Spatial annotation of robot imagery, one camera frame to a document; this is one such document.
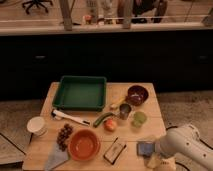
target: cucumber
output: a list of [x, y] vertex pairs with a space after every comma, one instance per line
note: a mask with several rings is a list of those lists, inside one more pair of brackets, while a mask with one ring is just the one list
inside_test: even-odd
[[101, 122], [102, 122], [106, 117], [109, 117], [109, 116], [115, 116], [115, 114], [113, 114], [112, 112], [108, 112], [108, 113], [105, 113], [105, 114], [101, 115], [101, 116], [98, 117], [98, 119], [96, 119], [96, 121], [93, 123], [93, 127], [97, 128], [98, 125], [100, 125]]

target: chair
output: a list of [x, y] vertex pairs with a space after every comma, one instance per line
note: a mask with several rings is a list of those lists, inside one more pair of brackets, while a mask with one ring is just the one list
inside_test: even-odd
[[49, 11], [47, 7], [42, 4], [43, 2], [49, 2], [50, 5], [53, 5], [52, 0], [30, 0], [30, 1], [22, 3], [22, 7], [25, 8], [26, 5], [29, 4], [28, 7], [25, 9], [27, 14], [30, 14], [29, 10], [33, 5], [36, 5], [37, 8], [43, 7], [45, 9], [45, 12], [48, 13]]

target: green cup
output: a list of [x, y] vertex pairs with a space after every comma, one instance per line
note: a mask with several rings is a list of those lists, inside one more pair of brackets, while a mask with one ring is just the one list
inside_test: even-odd
[[147, 116], [143, 112], [135, 112], [133, 115], [132, 125], [139, 128], [146, 122]]

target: floor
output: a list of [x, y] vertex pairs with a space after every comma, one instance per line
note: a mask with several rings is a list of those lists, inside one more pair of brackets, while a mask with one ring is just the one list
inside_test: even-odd
[[[162, 23], [174, 22], [200, 22], [208, 15], [213, 7], [213, 0], [167, 0], [168, 8], [162, 20]], [[58, 26], [62, 22], [61, 11], [57, 0], [53, 0], [54, 5], [46, 4], [49, 13], [41, 9], [33, 7], [30, 14], [26, 14], [22, 8], [23, 0], [6, 0], [0, 4], [0, 28], [8, 27], [34, 27], [34, 26]], [[112, 9], [114, 17], [116, 15], [118, 0], [113, 0]], [[99, 14], [103, 14], [103, 10], [99, 8]], [[82, 23], [82, 17], [87, 13], [86, 1], [78, 0], [75, 2], [72, 18], [75, 23]], [[147, 17], [148, 22], [154, 16], [155, 10], [144, 13], [141, 17]]]
[[[213, 146], [213, 91], [157, 93], [165, 126], [194, 124], [201, 138]], [[2, 101], [0, 102], [0, 130], [23, 152], [26, 151], [30, 134], [26, 130], [29, 118], [39, 115], [44, 100]], [[0, 162], [19, 160], [24, 154], [10, 143], [0, 138]], [[176, 161], [186, 165], [191, 171], [206, 171], [202, 166], [176, 155]], [[21, 171], [22, 163], [0, 165], [1, 171]], [[177, 171], [185, 171], [177, 166]]]

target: gray carpet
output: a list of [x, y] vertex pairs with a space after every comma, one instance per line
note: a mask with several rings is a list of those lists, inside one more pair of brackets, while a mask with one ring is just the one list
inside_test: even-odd
[[[198, 127], [201, 138], [213, 146], [213, 91], [158, 93], [157, 94], [165, 126], [180, 126], [185, 123]], [[27, 121], [39, 115], [43, 100], [0, 102], [0, 130], [23, 151], [29, 143], [30, 134], [26, 130]], [[0, 138], [0, 162], [7, 159], [21, 160], [23, 153]], [[191, 171], [206, 171], [202, 166], [180, 154], [176, 161], [185, 164]], [[20, 164], [0, 165], [1, 171], [21, 171]]]

